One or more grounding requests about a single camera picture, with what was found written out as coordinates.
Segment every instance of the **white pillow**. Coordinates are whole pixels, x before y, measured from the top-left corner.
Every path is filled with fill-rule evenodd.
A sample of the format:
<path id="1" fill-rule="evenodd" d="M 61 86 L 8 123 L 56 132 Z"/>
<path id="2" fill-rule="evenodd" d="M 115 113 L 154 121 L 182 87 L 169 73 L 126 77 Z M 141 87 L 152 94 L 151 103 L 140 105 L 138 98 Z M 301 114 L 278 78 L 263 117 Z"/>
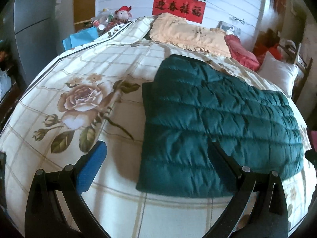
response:
<path id="1" fill-rule="evenodd" d="M 257 73 L 262 78 L 274 83 L 284 91 L 286 96 L 291 98 L 294 81 L 298 74 L 298 67 L 295 64 L 276 60 L 270 52 L 267 52 Z"/>

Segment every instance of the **plaid pattern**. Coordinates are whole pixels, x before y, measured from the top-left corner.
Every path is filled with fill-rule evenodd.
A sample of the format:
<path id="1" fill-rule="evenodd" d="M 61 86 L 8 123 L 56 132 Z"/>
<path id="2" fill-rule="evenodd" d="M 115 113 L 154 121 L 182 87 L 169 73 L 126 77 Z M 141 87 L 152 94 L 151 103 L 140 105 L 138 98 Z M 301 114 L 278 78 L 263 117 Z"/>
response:
<path id="1" fill-rule="evenodd" d="M 97 73 L 102 75 L 103 82 L 125 80 L 142 85 L 153 81 L 164 58 L 179 54 L 203 60 L 211 67 L 242 78 L 260 89 L 279 90 L 232 59 L 144 40 L 152 20 L 140 18 L 114 37 L 106 37 L 106 41 L 102 36 L 90 44 L 66 51 L 39 74 L 18 103 L 1 134 L 0 149 L 7 153 L 5 190 L 8 212 L 22 234 L 27 196 L 35 171 L 39 168 L 46 172 L 59 171 L 67 164 L 75 164 L 83 155 L 78 147 L 79 133 L 76 132 L 65 151 L 51 153 L 52 141 L 62 129 L 67 129 L 65 126 L 52 129 L 41 141 L 35 141 L 33 137 L 34 131 L 43 127 L 48 115 L 56 113 L 61 119 L 57 104 L 61 94 L 69 91 L 66 83 L 70 79 L 85 80 Z M 309 149 L 305 122 L 291 100 L 290 106 L 301 129 L 304 149 Z M 137 191 L 135 184 L 145 124 L 142 90 L 124 93 L 121 103 L 115 102 L 109 117 L 131 133 L 134 140 L 108 122 L 100 124 L 96 139 L 107 144 L 108 154 L 89 191 L 83 193 L 96 219 L 113 238 L 202 237 L 231 198 L 188 199 Z M 304 160 L 303 170 L 283 182 L 290 227 L 307 212 L 316 185 L 314 167 Z M 58 197 L 68 223 L 77 228 L 61 192 L 58 192 Z M 251 212 L 255 198 L 253 193 L 245 214 Z"/>

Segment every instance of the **ruffled pillowcase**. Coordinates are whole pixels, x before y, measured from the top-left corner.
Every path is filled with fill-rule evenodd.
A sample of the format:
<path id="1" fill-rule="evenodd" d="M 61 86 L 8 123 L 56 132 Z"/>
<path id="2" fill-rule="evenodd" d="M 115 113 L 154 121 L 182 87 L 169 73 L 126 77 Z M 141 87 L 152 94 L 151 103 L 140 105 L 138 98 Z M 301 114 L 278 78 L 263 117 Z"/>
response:
<path id="1" fill-rule="evenodd" d="M 166 44 L 195 51 L 231 57 L 224 36 L 219 28 L 204 28 L 188 24 L 185 18 L 168 12 L 162 13 L 153 23 L 150 38 Z"/>
<path id="2" fill-rule="evenodd" d="M 298 75 L 298 67 L 295 64 L 276 60 L 270 52 L 267 52 L 257 73 L 278 86 L 287 97 L 292 97 L 294 81 Z"/>

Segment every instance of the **plastic bag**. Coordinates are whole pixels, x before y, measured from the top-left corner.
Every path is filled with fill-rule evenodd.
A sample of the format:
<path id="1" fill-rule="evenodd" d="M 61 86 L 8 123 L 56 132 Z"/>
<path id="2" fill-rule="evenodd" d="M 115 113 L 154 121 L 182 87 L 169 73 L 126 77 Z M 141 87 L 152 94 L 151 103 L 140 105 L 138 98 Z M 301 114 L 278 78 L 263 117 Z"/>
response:
<path id="1" fill-rule="evenodd" d="M 115 16 L 115 10 L 107 10 L 105 12 L 101 12 L 98 16 L 91 18 L 91 22 L 95 27 L 98 27 L 100 24 L 107 25 L 109 19 L 111 20 Z"/>

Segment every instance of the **wooden door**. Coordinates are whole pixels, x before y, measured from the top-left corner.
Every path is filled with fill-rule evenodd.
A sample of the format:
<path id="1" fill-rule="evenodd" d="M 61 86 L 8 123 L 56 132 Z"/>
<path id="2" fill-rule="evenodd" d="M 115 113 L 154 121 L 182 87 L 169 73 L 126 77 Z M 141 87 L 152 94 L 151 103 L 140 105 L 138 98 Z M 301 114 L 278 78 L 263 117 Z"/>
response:
<path id="1" fill-rule="evenodd" d="M 85 28 L 83 21 L 95 16 L 96 0 L 74 0 L 74 23 L 76 32 Z"/>

